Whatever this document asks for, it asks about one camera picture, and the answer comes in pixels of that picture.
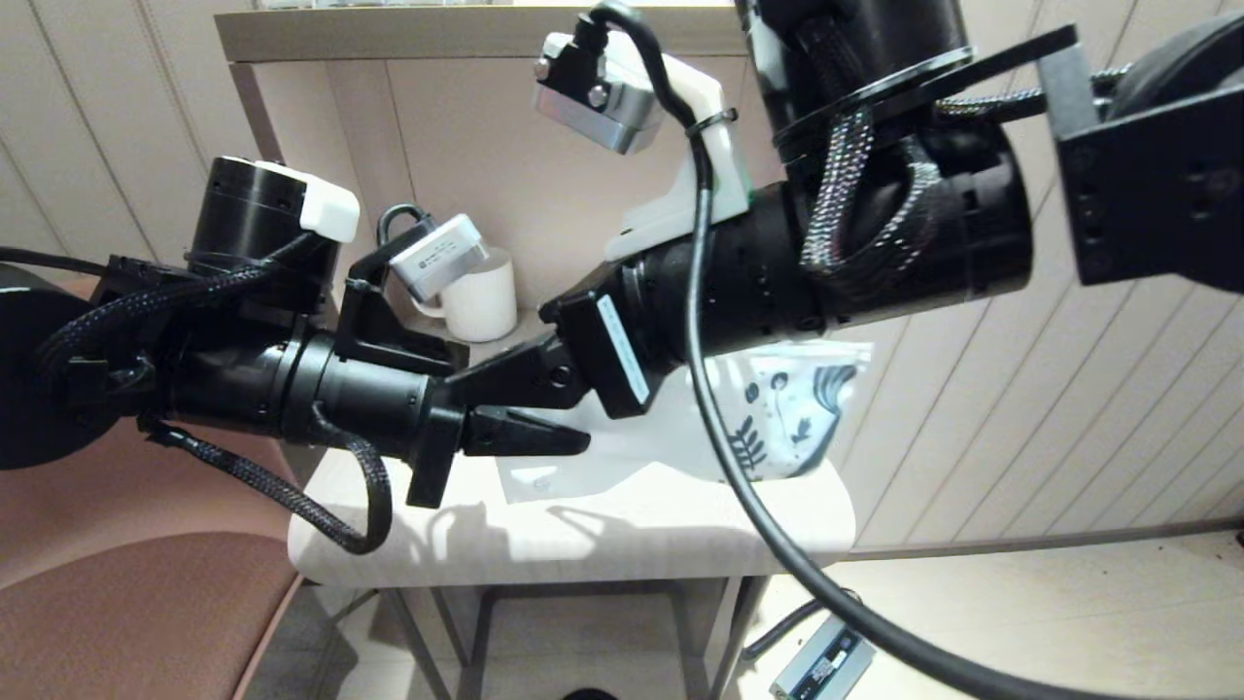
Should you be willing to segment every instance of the brown chair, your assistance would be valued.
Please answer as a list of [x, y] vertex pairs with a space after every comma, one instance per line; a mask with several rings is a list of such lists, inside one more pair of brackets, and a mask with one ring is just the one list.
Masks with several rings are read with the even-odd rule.
[[[272, 440], [194, 433], [292, 481]], [[0, 472], [0, 698], [240, 699], [300, 583], [289, 518], [128, 419]]]

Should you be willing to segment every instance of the floor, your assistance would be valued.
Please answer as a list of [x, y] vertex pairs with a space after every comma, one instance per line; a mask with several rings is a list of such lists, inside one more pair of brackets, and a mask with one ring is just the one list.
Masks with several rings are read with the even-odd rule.
[[[1244, 548], [1234, 533], [851, 562], [830, 573], [912, 632], [1011, 673], [1147, 696], [1244, 691]], [[806, 599], [789, 577], [775, 577], [753, 635]], [[304, 588], [246, 700], [430, 698], [378, 603], [366, 592]], [[663, 597], [503, 601], [494, 613], [485, 696], [561, 700], [595, 685], [621, 700], [683, 700], [669, 619]], [[741, 666], [728, 698], [771, 698], [769, 684], [822, 619], [824, 613], [814, 617], [754, 666]], [[851, 694], [851, 700], [906, 698], [964, 696], [884, 654]]]

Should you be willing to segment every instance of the white table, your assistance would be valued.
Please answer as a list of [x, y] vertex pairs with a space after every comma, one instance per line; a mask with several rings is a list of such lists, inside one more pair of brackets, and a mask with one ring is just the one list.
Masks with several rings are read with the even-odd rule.
[[[473, 698], [481, 686], [489, 613], [498, 597], [672, 592], [684, 642], [688, 698], [698, 699], [719, 698], [725, 690], [765, 577], [781, 572], [728, 486], [698, 481], [664, 465], [649, 465], [598, 496], [508, 505], [494, 459], [460, 456], [439, 511], [407, 507], [402, 501], [411, 470], [396, 460], [387, 460], [386, 466], [394, 520], [383, 547], [364, 557], [347, 555], [294, 518], [290, 560], [304, 576], [323, 584], [382, 589], [403, 618], [412, 652], [438, 698], [450, 695], [398, 589], [432, 596], [464, 666], [458, 698]], [[756, 489], [817, 563], [829, 566], [850, 551], [855, 512], [830, 465]], [[306, 492], [360, 530], [366, 526], [363, 480], [348, 453], [330, 451]], [[588, 582], [605, 586], [565, 586]], [[486, 591], [480, 593], [480, 587]], [[474, 625], [455, 620], [452, 609], [462, 604], [448, 601], [453, 592], [464, 591], [474, 592]], [[724, 630], [717, 622], [720, 609], [733, 610], [724, 615]], [[709, 688], [703, 659], [709, 640], [722, 635], [725, 652]], [[463, 642], [471, 637], [473, 642]]]

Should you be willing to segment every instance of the plastic bag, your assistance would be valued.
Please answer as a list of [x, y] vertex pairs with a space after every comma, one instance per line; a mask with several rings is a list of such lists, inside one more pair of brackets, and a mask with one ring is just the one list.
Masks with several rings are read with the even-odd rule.
[[[871, 343], [816, 339], [754, 347], [707, 362], [730, 445], [753, 481], [797, 477], [825, 463], [852, 383], [871, 356]], [[569, 412], [529, 413], [586, 431], [592, 444], [572, 458], [499, 459], [501, 486], [511, 504], [602, 494], [652, 463], [704, 481], [724, 481], [685, 368], [666, 378], [643, 417], [611, 420], [595, 393]]]

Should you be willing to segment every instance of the mug handle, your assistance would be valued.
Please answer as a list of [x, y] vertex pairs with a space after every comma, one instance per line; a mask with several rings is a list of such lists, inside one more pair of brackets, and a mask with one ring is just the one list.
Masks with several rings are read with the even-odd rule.
[[424, 303], [420, 303], [419, 300], [415, 298], [414, 296], [411, 297], [411, 301], [414, 303], [414, 307], [418, 308], [419, 312], [423, 313], [424, 316], [428, 316], [430, 318], [443, 318], [445, 317], [445, 300], [442, 298], [439, 293], [437, 295], [437, 298], [440, 300], [440, 302], [435, 306], [427, 306]]

